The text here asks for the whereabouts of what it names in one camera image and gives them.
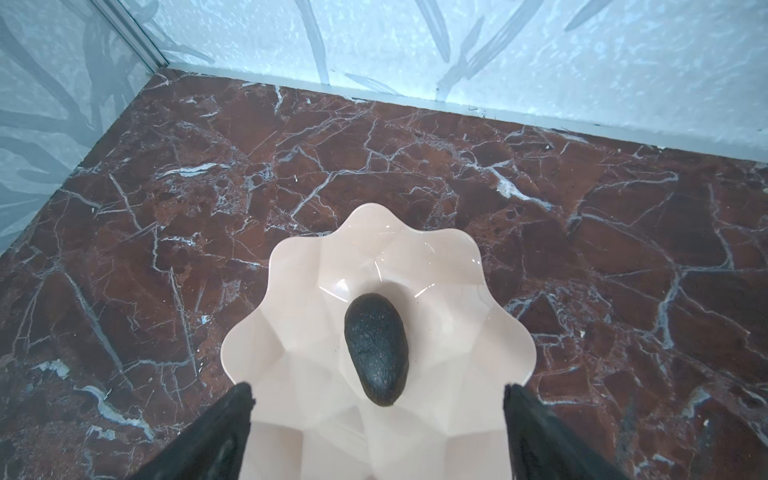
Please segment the pink scalloped fruit bowl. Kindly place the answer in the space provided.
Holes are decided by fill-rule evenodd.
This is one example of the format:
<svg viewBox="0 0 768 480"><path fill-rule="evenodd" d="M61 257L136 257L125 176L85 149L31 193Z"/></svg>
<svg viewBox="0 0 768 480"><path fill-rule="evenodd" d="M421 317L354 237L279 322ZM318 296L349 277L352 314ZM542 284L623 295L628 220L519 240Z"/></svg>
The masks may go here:
<svg viewBox="0 0 768 480"><path fill-rule="evenodd" d="M221 361L256 399L245 479L508 479L504 388L536 349L468 234L365 204L275 247Z"/></svg>

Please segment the dark avocado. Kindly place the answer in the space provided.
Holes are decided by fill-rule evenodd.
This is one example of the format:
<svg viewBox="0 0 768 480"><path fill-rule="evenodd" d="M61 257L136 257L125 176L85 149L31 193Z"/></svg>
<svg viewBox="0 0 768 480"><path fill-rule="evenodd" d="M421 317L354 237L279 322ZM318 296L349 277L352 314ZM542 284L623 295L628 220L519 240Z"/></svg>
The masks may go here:
<svg viewBox="0 0 768 480"><path fill-rule="evenodd" d="M366 396L380 407L402 395L409 371L404 322L383 295L366 293L353 300L344 317L344 337Z"/></svg>

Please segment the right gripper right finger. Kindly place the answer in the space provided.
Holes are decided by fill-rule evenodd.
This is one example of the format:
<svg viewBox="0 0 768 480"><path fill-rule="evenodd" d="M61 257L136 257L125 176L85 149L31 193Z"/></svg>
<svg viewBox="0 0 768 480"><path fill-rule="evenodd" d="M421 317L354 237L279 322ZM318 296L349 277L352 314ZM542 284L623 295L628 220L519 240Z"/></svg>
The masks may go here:
<svg viewBox="0 0 768 480"><path fill-rule="evenodd" d="M505 386L503 412L512 473L516 479L626 477L523 386Z"/></svg>

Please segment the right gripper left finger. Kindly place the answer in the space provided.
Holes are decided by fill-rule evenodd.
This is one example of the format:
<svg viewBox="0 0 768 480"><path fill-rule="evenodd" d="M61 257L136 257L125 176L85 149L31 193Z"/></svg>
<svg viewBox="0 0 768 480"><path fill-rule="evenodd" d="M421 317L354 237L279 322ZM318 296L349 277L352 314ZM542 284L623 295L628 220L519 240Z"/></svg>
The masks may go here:
<svg viewBox="0 0 768 480"><path fill-rule="evenodd" d="M240 476L255 398L246 382L234 385L134 479L237 479Z"/></svg>

